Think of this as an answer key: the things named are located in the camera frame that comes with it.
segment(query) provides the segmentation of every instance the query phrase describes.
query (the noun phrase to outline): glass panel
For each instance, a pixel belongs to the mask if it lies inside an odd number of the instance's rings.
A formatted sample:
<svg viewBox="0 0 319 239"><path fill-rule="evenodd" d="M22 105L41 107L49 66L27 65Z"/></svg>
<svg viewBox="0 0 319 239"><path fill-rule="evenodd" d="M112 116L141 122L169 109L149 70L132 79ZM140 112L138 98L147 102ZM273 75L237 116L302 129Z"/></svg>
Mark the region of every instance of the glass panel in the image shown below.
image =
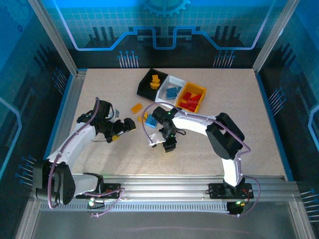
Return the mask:
<svg viewBox="0 0 319 239"><path fill-rule="evenodd" d="M0 3L0 238L14 238L70 74L29 3Z"/></svg>
<svg viewBox="0 0 319 239"><path fill-rule="evenodd" d="M286 0L45 0L79 68L251 68Z"/></svg>
<svg viewBox="0 0 319 239"><path fill-rule="evenodd" d="M301 192L314 187L316 194L319 190L318 22L319 2L300 1L260 71L293 177L299 181ZM319 232L318 222L314 223Z"/></svg>

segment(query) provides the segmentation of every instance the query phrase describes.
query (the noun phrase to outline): white table surface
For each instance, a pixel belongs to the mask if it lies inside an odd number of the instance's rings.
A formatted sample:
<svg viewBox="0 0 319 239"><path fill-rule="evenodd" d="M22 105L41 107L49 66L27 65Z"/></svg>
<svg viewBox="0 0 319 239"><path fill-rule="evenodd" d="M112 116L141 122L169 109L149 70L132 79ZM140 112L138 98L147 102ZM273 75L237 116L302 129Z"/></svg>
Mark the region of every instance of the white table surface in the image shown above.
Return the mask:
<svg viewBox="0 0 319 239"><path fill-rule="evenodd" d="M202 115L229 114L245 135L252 152L242 157L248 175L284 175L284 169L252 69L157 69L207 88L199 109ZM93 109L95 97L109 101L120 111L120 119L132 118L137 129L111 144L92 142L81 153L73 173L99 174L193 174L223 175L221 159L204 135L187 131L177 135L176 149L165 153L162 145L151 148L131 108L152 103L136 94L148 69L88 69L76 109L74 123ZM146 126L149 134L154 129ZM104 140L99 134L95 140Z"/></svg>

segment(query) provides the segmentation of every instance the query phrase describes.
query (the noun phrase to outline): speckled tabletop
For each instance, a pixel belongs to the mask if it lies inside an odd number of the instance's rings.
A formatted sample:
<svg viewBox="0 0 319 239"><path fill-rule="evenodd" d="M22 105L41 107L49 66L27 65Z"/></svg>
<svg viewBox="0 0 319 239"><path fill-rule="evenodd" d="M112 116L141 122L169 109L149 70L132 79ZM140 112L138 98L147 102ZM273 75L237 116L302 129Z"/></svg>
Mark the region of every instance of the speckled tabletop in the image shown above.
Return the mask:
<svg viewBox="0 0 319 239"><path fill-rule="evenodd" d="M284 169L272 129L251 69L157 69L207 88L199 109L202 115L225 112L245 134L252 152L242 157L242 171L249 175L284 175ZM177 147L165 153L158 145L151 148L131 108L152 102L136 94L138 84L148 69L88 69L76 109L76 119L93 109L95 97L109 101L120 111L120 119L132 118L137 129L123 134L111 144L90 143L72 169L73 173L99 174L193 174L223 175L221 159L208 138L187 131L177 136ZM146 126L149 134L160 129ZM104 140L99 134L95 140Z"/></svg>

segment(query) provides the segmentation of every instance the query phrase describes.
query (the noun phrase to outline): gear graphic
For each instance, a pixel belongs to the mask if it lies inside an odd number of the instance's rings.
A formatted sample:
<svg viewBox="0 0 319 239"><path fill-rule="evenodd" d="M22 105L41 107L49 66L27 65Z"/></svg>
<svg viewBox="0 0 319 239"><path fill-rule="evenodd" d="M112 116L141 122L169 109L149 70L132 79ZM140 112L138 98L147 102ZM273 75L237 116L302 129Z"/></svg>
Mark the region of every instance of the gear graphic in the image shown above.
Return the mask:
<svg viewBox="0 0 319 239"><path fill-rule="evenodd" d="M0 0L0 6L5 6L11 17L20 25L29 18L30 7L27 0Z"/></svg>
<svg viewBox="0 0 319 239"><path fill-rule="evenodd" d="M142 4L144 10L148 10L150 14L155 13L157 17L173 17L174 14L179 14L180 10L185 10L190 0L145 0Z"/></svg>

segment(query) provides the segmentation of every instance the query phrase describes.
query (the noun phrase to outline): robotic arm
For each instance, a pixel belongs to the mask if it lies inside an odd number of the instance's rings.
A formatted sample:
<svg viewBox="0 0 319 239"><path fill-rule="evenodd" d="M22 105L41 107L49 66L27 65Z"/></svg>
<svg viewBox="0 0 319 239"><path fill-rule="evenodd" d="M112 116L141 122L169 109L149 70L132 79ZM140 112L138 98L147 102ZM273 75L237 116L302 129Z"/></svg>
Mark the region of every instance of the robotic arm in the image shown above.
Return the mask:
<svg viewBox="0 0 319 239"><path fill-rule="evenodd" d="M119 112L113 109L111 103L100 100L95 103L92 111L81 115L74 130L62 145L48 156L48 160L34 164L34 197L48 200L48 192L51 192L52 202L67 205L76 195L92 191L105 192L103 176L92 173L72 174L71 169L82 150L98 133L102 133L106 142L111 143L123 133L136 128L132 119L126 118L121 122L118 117ZM57 166L50 179L50 170L54 164ZM50 180L52 188L48 190Z"/></svg>
<svg viewBox="0 0 319 239"><path fill-rule="evenodd" d="M181 129L188 129L208 137L215 153L222 159L224 168L224 189L221 198L241 198L245 186L240 168L240 154L237 152L243 147L238 141L245 139L244 134L233 120L225 113L218 116L202 116L173 108L165 111L157 107L152 116L163 128L159 133L150 135L150 146L155 147L162 143L165 152L176 148L176 133Z"/></svg>

